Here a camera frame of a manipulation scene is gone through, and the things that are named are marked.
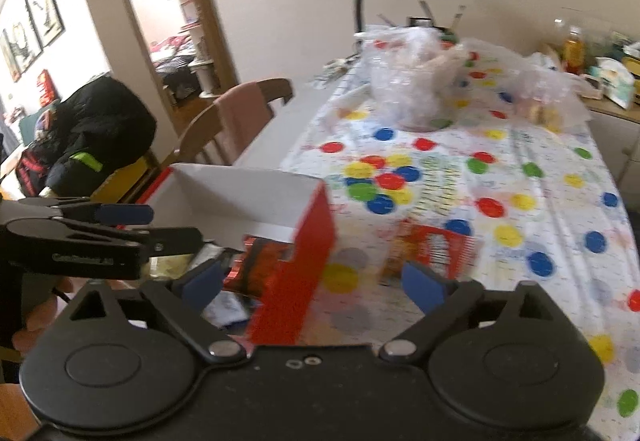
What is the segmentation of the dark red chip bag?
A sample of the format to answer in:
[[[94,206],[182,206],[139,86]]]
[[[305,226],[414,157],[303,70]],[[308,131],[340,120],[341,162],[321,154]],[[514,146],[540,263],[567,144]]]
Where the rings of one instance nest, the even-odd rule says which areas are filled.
[[[224,279],[224,289],[247,298],[259,300],[279,269],[281,260],[288,260],[290,243],[245,235],[244,250],[231,257],[230,271]]]

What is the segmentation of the pale yellow snack bag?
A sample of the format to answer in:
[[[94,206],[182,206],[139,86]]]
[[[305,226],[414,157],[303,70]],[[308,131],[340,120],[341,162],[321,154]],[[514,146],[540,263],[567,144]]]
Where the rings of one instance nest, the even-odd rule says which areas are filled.
[[[189,270],[192,258],[192,253],[152,257],[145,267],[145,275],[149,279],[179,279]]]

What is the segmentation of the red pretzel snack bag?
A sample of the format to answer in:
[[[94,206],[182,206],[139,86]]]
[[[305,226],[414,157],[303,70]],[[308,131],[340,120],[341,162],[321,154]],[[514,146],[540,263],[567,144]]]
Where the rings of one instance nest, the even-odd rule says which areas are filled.
[[[470,235],[405,219],[390,243],[380,282],[384,285],[399,282],[406,262],[425,265],[446,279],[461,279],[473,267],[479,249]]]

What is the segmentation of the red white cardboard box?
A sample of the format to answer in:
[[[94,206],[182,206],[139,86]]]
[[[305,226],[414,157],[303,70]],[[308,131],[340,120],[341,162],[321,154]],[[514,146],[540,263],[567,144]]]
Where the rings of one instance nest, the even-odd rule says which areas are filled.
[[[204,239],[239,249],[248,235],[292,247],[277,263],[247,336],[255,345],[297,343],[335,241],[323,180],[232,166],[173,164],[139,202],[153,227],[196,227]]]

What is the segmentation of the black jacket on chair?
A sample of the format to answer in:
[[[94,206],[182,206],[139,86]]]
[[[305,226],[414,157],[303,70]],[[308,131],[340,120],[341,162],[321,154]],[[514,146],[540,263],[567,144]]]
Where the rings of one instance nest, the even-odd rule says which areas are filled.
[[[15,166],[26,198],[90,196],[116,170],[134,164],[155,138],[156,119],[122,82],[102,75],[38,120],[35,140]]]

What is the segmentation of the colourful polka dot tablecloth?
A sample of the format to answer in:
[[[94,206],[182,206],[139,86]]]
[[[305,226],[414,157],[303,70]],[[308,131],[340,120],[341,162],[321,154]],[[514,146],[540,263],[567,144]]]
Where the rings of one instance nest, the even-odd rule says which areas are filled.
[[[470,276],[491,289],[544,287],[596,351],[603,395],[590,426],[608,440],[639,435],[639,259],[615,182],[586,125],[539,126],[515,109],[518,54],[467,39],[451,109],[423,132],[384,120],[372,80],[398,85],[423,53],[378,34],[282,162],[326,181],[336,245],[307,315],[308,345],[381,345],[418,308],[385,274],[402,221],[468,235]]]

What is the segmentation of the wooden chair with pink cloth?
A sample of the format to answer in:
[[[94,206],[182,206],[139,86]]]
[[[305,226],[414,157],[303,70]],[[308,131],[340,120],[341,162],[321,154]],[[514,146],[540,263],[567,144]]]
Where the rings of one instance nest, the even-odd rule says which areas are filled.
[[[270,103],[280,100],[287,105],[293,98],[293,84],[287,78],[234,86],[193,118],[163,166],[195,163],[199,156],[206,164],[214,164],[206,152],[209,144],[221,165],[232,165],[276,116]]]

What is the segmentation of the pink cloth on chair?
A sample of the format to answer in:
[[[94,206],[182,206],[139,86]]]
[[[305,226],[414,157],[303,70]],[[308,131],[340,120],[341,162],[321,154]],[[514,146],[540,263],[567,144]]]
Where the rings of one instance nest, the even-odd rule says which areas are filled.
[[[222,146],[234,163],[273,119],[273,112],[258,83],[229,89],[215,105],[224,127]]]

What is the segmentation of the clear bag with pastries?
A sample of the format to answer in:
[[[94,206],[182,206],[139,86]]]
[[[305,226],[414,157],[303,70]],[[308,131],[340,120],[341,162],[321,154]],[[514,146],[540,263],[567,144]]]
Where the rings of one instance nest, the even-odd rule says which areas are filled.
[[[578,76],[547,68],[534,56],[523,57],[503,46],[475,38],[463,38],[462,47],[477,52],[489,65],[497,60],[499,91],[512,97],[515,115],[553,132],[568,132],[591,120],[579,99],[588,84]]]

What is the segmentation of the large clear plastic bag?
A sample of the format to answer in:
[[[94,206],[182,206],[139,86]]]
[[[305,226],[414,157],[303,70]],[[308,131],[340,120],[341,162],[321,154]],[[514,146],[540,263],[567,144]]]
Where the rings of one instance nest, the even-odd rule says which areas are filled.
[[[454,85],[469,51],[447,44],[436,28],[370,28],[357,34],[367,66],[375,117],[405,131],[426,132],[451,123]]]

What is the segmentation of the white wooden cabinet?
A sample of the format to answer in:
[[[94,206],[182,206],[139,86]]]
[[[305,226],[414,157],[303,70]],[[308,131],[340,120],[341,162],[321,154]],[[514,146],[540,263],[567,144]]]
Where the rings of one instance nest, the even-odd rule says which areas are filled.
[[[629,207],[639,205],[639,105],[624,110],[613,101],[587,100],[594,141]]]

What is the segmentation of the white tissue pack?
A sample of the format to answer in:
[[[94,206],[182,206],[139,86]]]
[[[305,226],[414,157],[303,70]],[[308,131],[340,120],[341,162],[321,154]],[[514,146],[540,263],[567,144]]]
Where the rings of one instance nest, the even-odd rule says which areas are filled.
[[[622,62],[608,57],[597,57],[593,75],[600,79],[605,97],[624,110],[631,108],[636,97],[634,75]]]

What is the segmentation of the orange juice bottle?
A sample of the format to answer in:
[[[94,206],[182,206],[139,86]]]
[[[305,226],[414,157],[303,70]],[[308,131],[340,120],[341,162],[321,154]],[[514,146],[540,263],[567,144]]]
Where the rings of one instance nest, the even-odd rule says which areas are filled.
[[[563,44],[563,68],[567,73],[580,75],[585,67],[585,42],[582,29],[572,25]]]

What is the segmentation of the framed wall picture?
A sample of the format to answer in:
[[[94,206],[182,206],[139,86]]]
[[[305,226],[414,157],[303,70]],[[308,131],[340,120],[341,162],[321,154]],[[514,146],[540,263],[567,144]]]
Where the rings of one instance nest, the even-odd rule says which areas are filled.
[[[56,0],[26,0],[37,42],[37,57],[50,46],[64,30],[65,25]]]

